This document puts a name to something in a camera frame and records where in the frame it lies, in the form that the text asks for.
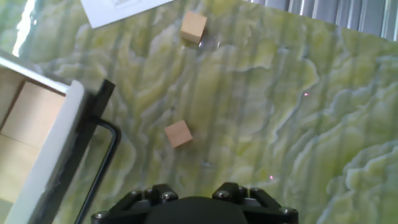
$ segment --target marble table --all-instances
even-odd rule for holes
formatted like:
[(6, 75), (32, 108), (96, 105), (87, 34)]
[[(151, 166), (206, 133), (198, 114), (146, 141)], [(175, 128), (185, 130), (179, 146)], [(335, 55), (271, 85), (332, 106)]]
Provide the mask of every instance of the marble table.
[[(179, 37), (188, 10), (208, 17), (199, 46)], [(237, 0), (175, 1), (95, 30), (79, 0), (1, 0), (0, 48), (116, 84), (104, 119), (123, 140), (91, 213), (153, 184), (210, 196), (231, 181), (300, 223), (398, 223), (395, 42)], [(164, 128), (182, 119), (193, 141), (174, 149)], [(74, 221), (108, 143), (98, 129), (55, 223)]]

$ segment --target bolt head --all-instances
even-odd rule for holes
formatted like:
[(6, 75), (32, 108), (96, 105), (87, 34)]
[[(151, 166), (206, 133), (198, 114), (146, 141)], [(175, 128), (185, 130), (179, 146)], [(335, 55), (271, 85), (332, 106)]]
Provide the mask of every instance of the bolt head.
[(261, 188), (258, 188), (258, 187), (250, 188), (250, 190), (255, 191), (255, 192), (262, 192), (262, 191), (264, 191), (264, 190), (262, 190)]
[(133, 190), (132, 192), (130, 192), (130, 194), (132, 195), (138, 195), (141, 194), (142, 192), (140, 190)]
[(168, 200), (171, 199), (173, 197), (175, 197), (175, 193), (174, 192), (164, 192), (160, 197), (164, 200)]
[(95, 218), (104, 218), (107, 217), (110, 213), (108, 211), (98, 212), (94, 215)]
[(226, 198), (226, 197), (229, 196), (229, 193), (228, 193), (227, 191), (225, 191), (225, 190), (219, 190), (219, 191), (217, 191), (217, 192), (214, 194), (214, 196), (215, 196), (216, 198), (218, 198), (218, 199), (224, 199), (224, 198)]
[(288, 214), (297, 212), (296, 209), (290, 208), (290, 207), (282, 207), (282, 208), (279, 209), (279, 211), (282, 212), (282, 213), (285, 214), (285, 215), (288, 215)]

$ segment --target black metal handle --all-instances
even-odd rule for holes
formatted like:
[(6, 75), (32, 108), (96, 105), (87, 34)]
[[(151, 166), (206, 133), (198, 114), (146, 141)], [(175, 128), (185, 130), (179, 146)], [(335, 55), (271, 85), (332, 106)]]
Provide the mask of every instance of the black metal handle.
[(83, 223), (85, 217), (87, 216), (87, 213), (91, 207), (91, 204), (93, 203), (93, 200), (98, 192), (98, 189), (101, 186), (102, 180), (104, 179), (106, 171), (108, 170), (108, 167), (112, 162), (113, 156), (116, 152), (116, 149), (119, 146), (121, 136), (122, 136), (120, 129), (117, 126), (115, 126), (107, 121), (104, 121), (100, 118), (91, 118), (90, 121), (95, 123), (98, 126), (108, 129), (112, 133), (112, 140), (111, 140), (111, 144), (108, 147), (108, 151), (106, 152), (106, 155), (101, 163), (101, 166), (98, 169), (98, 172), (97, 172), (97, 175), (95, 176), (93, 184), (91, 185), (90, 190), (88, 191), (88, 194), (83, 203), (83, 206), (80, 209), (79, 215), (76, 218), (75, 224)]

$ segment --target corrugated metal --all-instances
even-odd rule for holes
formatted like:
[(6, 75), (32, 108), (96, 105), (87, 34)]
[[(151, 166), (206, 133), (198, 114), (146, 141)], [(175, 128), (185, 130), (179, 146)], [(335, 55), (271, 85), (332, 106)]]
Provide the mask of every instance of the corrugated metal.
[(398, 0), (247, 0), (398, 40)]

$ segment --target white paper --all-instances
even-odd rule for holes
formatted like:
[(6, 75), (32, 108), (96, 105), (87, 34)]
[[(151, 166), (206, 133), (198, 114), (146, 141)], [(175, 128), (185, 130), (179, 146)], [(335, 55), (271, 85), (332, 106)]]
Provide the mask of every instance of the white paper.
[(92, 28), (133, 16), (173, 0), (80, 0)]

